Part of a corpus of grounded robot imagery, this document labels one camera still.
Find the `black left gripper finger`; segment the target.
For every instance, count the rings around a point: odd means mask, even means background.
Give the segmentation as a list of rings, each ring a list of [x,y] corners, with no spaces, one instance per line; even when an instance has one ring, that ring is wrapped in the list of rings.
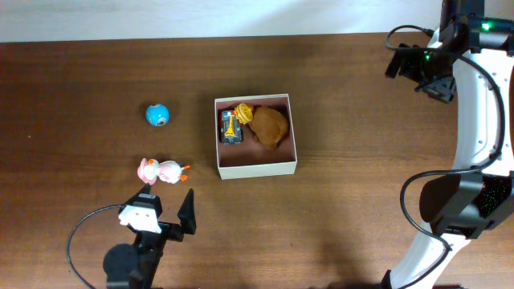
[[[130,199],[128,199],[124,205],[125,206],[141,206],[141,207],[150,207],[151,206],[151,185],[145,184],[136,194],[134,194]]]
[[[195,211],[194,211],[194,190],[189,189],[184,202],[182,203],[177,217],[180,220],[183,234],[194,235],[197,229]]]

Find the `white pink duck toy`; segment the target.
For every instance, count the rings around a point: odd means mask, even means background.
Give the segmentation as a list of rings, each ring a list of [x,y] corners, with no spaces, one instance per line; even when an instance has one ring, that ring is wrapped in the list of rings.
[[[137,168],[137,176],[145,183],[153,185],[157,180],[176,184],[186,181],[185,171],[190,165],[179,165],[176,161],[159,162],[156,159],[143,158]]]

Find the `blue ball toy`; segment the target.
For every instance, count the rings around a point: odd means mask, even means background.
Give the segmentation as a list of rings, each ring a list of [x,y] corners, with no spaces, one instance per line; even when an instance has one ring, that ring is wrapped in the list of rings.
[[[159,127],[169,122],[170,114],[165,105],[153,104],[146,108],[145,118],[152,126]]]

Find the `white cardboard box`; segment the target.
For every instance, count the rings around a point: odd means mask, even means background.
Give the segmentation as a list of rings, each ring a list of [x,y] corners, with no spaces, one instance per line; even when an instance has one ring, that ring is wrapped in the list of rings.
[[[288,134],[278,143],[277,149],[270,151],[255,142],[252,131],[247,126],[241,128],[241,143],[221,142],[222,112],[241,103],[254,108],[266,105],[281,112],[288,119]],[[223,180],[288,175],[296,171],[298,157],[288,94],[217,98],[214,100],[214,130],[217,168]]]

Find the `grey orange toy car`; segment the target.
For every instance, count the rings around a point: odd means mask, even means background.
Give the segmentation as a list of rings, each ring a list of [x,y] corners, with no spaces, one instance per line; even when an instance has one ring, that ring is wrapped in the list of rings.
[[[243,141],[243,131],[234,110],[221,112],[219,138],[225,145],[238,145]]]

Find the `yellow round fan toy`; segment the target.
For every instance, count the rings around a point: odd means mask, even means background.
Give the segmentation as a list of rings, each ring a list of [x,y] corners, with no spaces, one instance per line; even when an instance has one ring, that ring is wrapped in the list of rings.
[[[249,124],[253,121],[254,108],[245,103],[240,103],[235,107],[235,116],[240,124]]]

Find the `brown plush bear toy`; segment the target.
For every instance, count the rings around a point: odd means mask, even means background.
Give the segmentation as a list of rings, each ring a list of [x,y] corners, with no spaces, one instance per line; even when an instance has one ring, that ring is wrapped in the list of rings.
[[[289,133],[287,118],[268,106],[257,107],[249,123],[253,140],[268,150],[276,150],[281,140]]]

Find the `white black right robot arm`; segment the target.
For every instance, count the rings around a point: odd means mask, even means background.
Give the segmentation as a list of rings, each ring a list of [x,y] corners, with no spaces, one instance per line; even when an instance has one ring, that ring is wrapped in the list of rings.
[[[385,75],[457,102],[456,153],[450,169],[423,173],[417,235],[385,273],[384,288],[432,288],[461,249],[513,212],[513,23],[487,17],[482,1],[446,0],[439,26],[426,34],[425,47],[395,46]]]

